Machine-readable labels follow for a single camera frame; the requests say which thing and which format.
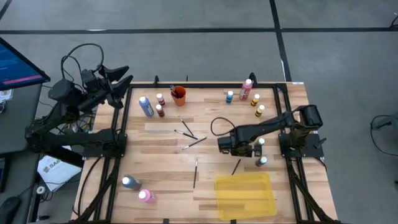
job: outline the gray carpet floor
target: gray carpet floor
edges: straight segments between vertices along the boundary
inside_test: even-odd
[[[398,12],[395,0],[277,0],[282,28],[388,27]],[[274,27],[269,1],[260,0],[13,0],[0,30],[156,29],[183,27]],[[318,105],[331,191],[339,219],[346,223],[398,220],[398,157],[374,147],[369,123],[398,112],[397,32],[282,33],[292,81],[305,82]],[[60,59],[85,42],[102,45],[104,64],[130,66],[134,80],[284,81],[277,37],[263,33],[201,34],[7,34],[11,45],[51,76],[61,79]],[[75,52],[93,68],[98,50]],[[67,70],[80,80],[75,64]],[[43,88],[40,100],[48,99]],[[49,107],[39,105],[37,114]],[[374,132],[379,147],[398,154],[391,127]],[[78,183],[62,187],[39,215],[41,223],[66,222]]]

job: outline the computer screen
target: computer screen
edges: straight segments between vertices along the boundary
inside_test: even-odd
[[[0,38],[0,90],[9,90],[49,81],[32,62]]]

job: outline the paint bottle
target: paint bottle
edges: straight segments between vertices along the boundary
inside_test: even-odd
[[[264,105],[260,105],[256,112],[254,113],[254,115],[256,115],[257,117],[260,117],[262,115],[262,112],[265,110],[265,106]]]
[[[142,189],[138,193],[138,199],[141,202],[146,202],[146,203],[154,202],[154,201],[156,201],[156,195],[153,192],[151,192],[150,190]]]
[[[144,113],[146,116],[151,117],[154,115],[154,110],[152,109],[152,106],[150,105],[148,98],[146,98],[144,96],[140,97],[139,105],[144,110]]]
[[[161,93],[158,93],[156,95],[156,98],[160,105],[164,106],[166,104],[166,102],[164,101],[163,95]]]
[[[232,102],[232,97],[234,96],[234,92],[233,91],[228,91],[228,93],[226,94],[226,100],[225,102],[227,104],[230,104]]]
[[[164,117],[164,110],[163,110],[163,108],[162,108],[161,105],[156,105],[156,111],[157,111],[157,114],[159,114],[159,116],[160,116],[161,118]]]
[[[259,102],[259,100],[260,100],[260,95],[258,95],[258,94],[254,95],[253,100],[251,100],[250,105],[256,106],[257,103]]]
[[[258,146],[262,146],[264,143],[266,143],[266,140],[263,138],[259,138],[259,140],[257,141]]]
[[[251,79],[247,79],[246,82],[244,82],[242,85],[241,94],[239,94],[239,99],[247,100],[252,87],[253,83]]]
[[[133,190],[139,190],[142,186],[141,181],[133,178],[130,175],[125,175],[122,179],[123,187],[127,187]]]
[[[267,162],[267,157],[263,156],[256,161],[256,166],[260,167]]]

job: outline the wooden plank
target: wooden plank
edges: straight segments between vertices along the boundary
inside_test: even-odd
[[[292,109],[308,104],[304,85],[288,83],[287,86]],[[249,100],[239,100],[239,89],[232,89],[234,91],[233,102],[231,105],[227,105],[225,98],[228,90],[230,89],[190,88],[187,89],[185,106],[177,107],[170,97],[170,90],[166,88],[133,89],[126,128],[126,133],[129,136],[128,146],[120,165],[113,208],[113,223],[161,223],[164,218],[169,218],[171,223],[229,223],[218,218],[214,181],[219,176],[231,175],[239,158],[219,153],[217,137],[210,131],[210,122],[215,117],[222,116],[230,119],[236,126],[259,123],[277,116],[277,112],[271,89],[253,89],[249,96],[250,99],[255,93],[260,94],[259,104],[266,106],[266,110],[260,118],[254,116],[256,108],[250,106]],[[146,96],[154,107],[157,102],[156,93],[164,95],[165,117],[160,118],[156,114],[153,118],[147,118],[138,104],[138,99],[140,96]],[[119,114],[118,123],[121,122],[122,114],[123,112]],[[95,130],[110,127],[112,115],[112,107],[107,104],[100,105],[95,120]],[[195,140],[174,132],[174,129],[187,131],[178,116],[185,120],[195,135],[200,138],[207,136],[208,139],[183,151],[182,147]],[[231,125],[224,121],[216,121],[213,129],[215,133],[222,133],[230,130]],[[256,158],[242,158],[236,170],[236,174],[268,172],[277,205],[277,215],[238,220],[238,223],[295,223],[289,179],[284,158],[280,155],[277,135],[278,132],[274,132],[263,136],[266,139],[263,152],[268,158],[266,165],[256,167],[254,165]],[[197,159],[197,182],[193,189]],[[93,161],[94,159],[90,159],[85,162],[82,179],[85,178]],[[101,160],[89,177],[83,194],[83,208],[88,206],[98,191],[102,163]],[[303,163],[308,188],[313,197],[329,216],[337,218],[324,167],[311,158],[304,159]],[[158,197],[156,203],[140,202],[136,191],[122,186],[120,180],[124,175],[132,175],[140,179],[144,188],[153,190]],[[103,203],[101,212],[103,218],[107,202],[108,196],[105,197]],[[305,218],[301,195],[300,204]]]

